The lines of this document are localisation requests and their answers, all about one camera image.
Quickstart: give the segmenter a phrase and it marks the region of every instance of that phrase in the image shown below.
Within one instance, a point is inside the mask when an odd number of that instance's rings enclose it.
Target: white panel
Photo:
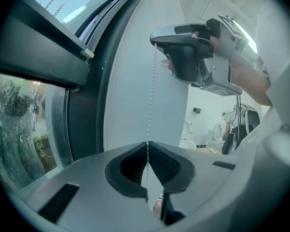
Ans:
[[[246,13],[253,24],[256,25],[258,15],[261,11],[261,2],[259,0],[251,0],[242,8],[242,11]]]
[[[182,23],[179,0],[142,0],[134,11],[111,71],[104,118],[105,150],[146,141],[154,56],[150,34],[159,27]],[[166,57],[157,51],[150,140],[178,146],[188,85],[161,67],[163,59]],[[148,204],[152,208],[163,188],[151,169],[149,186]]]
[[[184,16],[188,16],[190,11],[194,9],[192,5],[193,0],[182,0],[181,1],[181,7],[182,7],[182,11]]]
[[[211,18],[215,18],[216,15],[230,17],[233,13],[234,13],[234,10],[229,8],[227,5],[221,3],[219,0],[211,0],[204,15],[202,16],[202,19],[209,20]]]
[[[209,2],[210,0],[193,0],[193,2],[190,4],[191,8],[189,10],[188,17],[194,20],[199,20],[207,8]]]

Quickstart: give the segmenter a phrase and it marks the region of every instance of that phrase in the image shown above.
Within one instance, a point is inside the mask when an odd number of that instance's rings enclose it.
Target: white sleeve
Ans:
[[[257,56],[257,58],[253,62],[254,69],[262,76],[268,77],[268,72],[266,69],[266,66],[264,66],[264,62],[262,61],[260,56]]]
[[[225,119],[225,123],[227,122],[232,122],[232,116],[233,116],[233,112],[229,113],[229,114],[225,114],[224,115],[224,119]]]

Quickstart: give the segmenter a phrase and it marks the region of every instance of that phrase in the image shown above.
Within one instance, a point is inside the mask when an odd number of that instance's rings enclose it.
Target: black rubber opening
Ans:
[[[166,194],[163,197],[162,211],[160,219],[166,224],[171,225],[179,220],[185,218],[185,215],[179,211],[174,211],[173,205],[169,199],[169,195]]]
[[[149,163],[166,194],[182,192],[189,186],[195,175],[190,161],[153,142],[149,142],[149,155]],[[105,169],[106,179],[124,196],[146,198],[147,190],[141,186],[146,164],[147,144],[143,142],[112,159]]]

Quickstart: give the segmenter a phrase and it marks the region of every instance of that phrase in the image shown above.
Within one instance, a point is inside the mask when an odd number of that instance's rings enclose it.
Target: white appliance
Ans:
[[[223,128],[221,123],[217,123],[213,130],[209,130],[207,133],[207,148],[214,148],[222,152],[223,148]]]
[[[184,149],[196,149],[196,145],[193,140],[192,123],[189,120],[184,120],[179,147]]]

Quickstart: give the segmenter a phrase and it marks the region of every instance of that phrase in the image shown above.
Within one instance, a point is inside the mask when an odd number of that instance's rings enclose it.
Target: white wall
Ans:
[[[249,104],[261,114],[261,106],[244,91],[241,95],[241,103]],[[222,113],[226,110],[232,111],[235,104],[236,96],[223,97],[189,86],[186,119],[192,123],[193,137],[197,145],[206,144],[205,136],[208,130],[214,128],[216,123],[222,123],[224,126],[223,129],[225,129]],[[201,113],[194,113],[194,107],[201,108]]]
[[[155,59],[149,140],[179,145],[188,85],[178,82],[169,70],[161,67],[166,57],[155,51],[149,37],[158,28],[182,23],[184,17],[179,0],[142,0],[135,9],[120,41],[110,74],[104,116],[105,150],[146,141]],[[146,177],[145,171],[142,180],[145,187]],[[150,168],[150,208],[162,190]]]

